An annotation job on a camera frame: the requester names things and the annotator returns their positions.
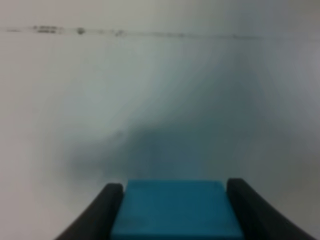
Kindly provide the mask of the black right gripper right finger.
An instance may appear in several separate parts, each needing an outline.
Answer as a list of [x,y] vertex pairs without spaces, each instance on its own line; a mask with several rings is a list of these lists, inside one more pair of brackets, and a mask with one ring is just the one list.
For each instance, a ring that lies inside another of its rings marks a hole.
[[242,178],[230,178],[226,193],[246,240],[313,240],[262,198]]

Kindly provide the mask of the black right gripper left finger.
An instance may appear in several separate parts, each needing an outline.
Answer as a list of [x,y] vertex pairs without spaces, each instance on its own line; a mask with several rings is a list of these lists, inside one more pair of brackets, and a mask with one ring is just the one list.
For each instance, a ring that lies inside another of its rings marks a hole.
[[120,183],[108,183],[57,240],[109,240],[124,197]]

